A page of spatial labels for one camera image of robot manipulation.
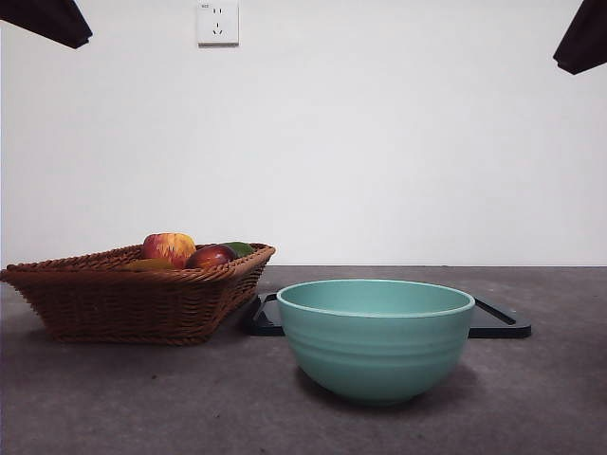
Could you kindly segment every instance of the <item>yellow-red apple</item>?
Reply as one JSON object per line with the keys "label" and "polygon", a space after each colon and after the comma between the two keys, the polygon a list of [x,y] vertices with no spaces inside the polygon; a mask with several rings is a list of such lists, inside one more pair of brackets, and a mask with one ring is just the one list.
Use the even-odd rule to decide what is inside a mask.
{"label": "yellow-red apple", "polygon": [[192,237],[180,233],[150,234],[141,246],[141,259],[165,258],[175,268],[184,268],[196,251]]}

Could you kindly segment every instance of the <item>basket rim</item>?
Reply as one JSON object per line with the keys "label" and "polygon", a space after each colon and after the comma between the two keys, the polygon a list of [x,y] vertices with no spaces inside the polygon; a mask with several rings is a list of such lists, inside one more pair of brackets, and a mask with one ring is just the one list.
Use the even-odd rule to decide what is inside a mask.
{"label": "basket rim", "polygon": [[[216,244],[198,244],[196,245],[196,249],[210,246]],[[81,256],[71,256],[67,258],[60,258],[54,260],[46,260],[40,261],[36,263],[19,263],[19,264],[9,264],[7,268],[0,272],[0,281],[3,281],[7,278],[7,275],[13,273],[32,273],[32,274],[42,274],[42,273],[52,273],[52,274],[73,274],[73,273],[104,273],[104,274],[115,274],[115,276],[129,276],[129,275],[137,275],[140,277],[149,276],[149,277],[172,277],[172,276],[191,276],[202,278],[205,277],[207,279],[212,279],[213,276],[219,278],[220,276],[225,276],[226,274],[232,275],[237,269],[241,269],[246,267],[249,262],[259,262],[264,258],[271,256],[276,252],[276,248],[273,246],[269,246],[261,243],[250,243],[251,246],[255,248],[255,251],[251,254],[244,256],[242,258],[235,259],[225,264],[214,265],[208,268],[185,268],[185,269],[157,269],[157,270],[125,270],[120,268],[80,268],[74,265],[70,265],[69,263],[77,262],[81,260],[96,260],[98,258],[102,258],[108,255],[116,255],[121,254],[122,252],[141,248],[142,244],[135,244],[130,246],[123,246],[119,248],[113,248],[106,251],[101,251],[97,253],[84,254]]]}

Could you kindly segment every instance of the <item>bowl rim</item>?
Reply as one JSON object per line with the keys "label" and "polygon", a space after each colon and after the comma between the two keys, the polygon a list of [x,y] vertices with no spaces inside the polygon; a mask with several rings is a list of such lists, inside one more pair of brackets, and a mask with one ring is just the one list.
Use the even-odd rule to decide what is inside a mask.
{"label": "bowl rim", "polygon": [[[334,311],[334,310],[323,310],[321,308],[310,308],[308,306],[303,306],[303,305],[298,305],[297,303],[293,303],[292,301],[286,300],[283,297],[283,293],[287,292],[291,289],[306,286],[309,284],[317,284],[317,283],[321,283],[321,282],[398,282],[398,283],[406,283],[406,284],[416,284],[416,285],[420,285],[423,287],[435,287],[438,289],[443,289],[446,291],[454,292],[456,294],[466,297],[468,299],[468,303],[466,303],[465,305],[459,306],[457,308],[451,308],[451,310],[444,310],[444,311],[430,311],[430,312],[424,312],[424,313],[406,313],[406,314],[395,313],[395,314],[391,314],[391,315],[378,315],[378,314],[373,314],[373,313],[353,313],[353,312],[348,312],[348,311]],[[278,291],[276,293],[276,298],[278,299],[279,303],[282,303],[286,306],[290,306],[290,307],[296,308],[298,310],[309,311],[312,313],[321,313],[321,314],[333,315],[333,316],[347,316],[347,317],[355,317],[355,318],[377,318],[377,319],[433,318],[433,317],[438,317],[438,316],[447,316],[447,315],[462,313],[466,310],[469,310],[476,303],[476,299],[472,295],[468,294],[467,292],[460,291],[459,289],[455,289],[452,287],[443,286],[441,284],[433,284],[430,282],[412,282],[412,281],[406,281],[406,280],[384,280],[384,279],[365,279],[365,278],[315,280],[315,281],[311,281],[311,282],[298,282],[296,284],[291,284],[290,286],[282,288],[280,291]]]}

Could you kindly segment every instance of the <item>green fruit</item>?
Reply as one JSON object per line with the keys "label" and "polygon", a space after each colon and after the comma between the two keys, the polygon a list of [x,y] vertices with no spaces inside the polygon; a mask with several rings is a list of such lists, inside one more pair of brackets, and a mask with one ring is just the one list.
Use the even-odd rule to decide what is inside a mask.
{"label": "green fruit", "polygon": [[244,258],[245,256],[255,252],[251,245],[244,242],[226,242],[221,245],[230,247],[239,258]]}

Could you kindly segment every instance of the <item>turquoise bowl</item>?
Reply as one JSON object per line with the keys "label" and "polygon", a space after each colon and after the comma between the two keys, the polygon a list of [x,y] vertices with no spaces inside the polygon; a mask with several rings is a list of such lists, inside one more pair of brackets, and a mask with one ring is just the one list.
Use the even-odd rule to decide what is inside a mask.
{"label": "turquoise bowl", "polygon": [[449,374],[466,340],[474,297],[395,280],[328,280],[278,293],[291,351],[321,386],[361,404],[387,406]]}

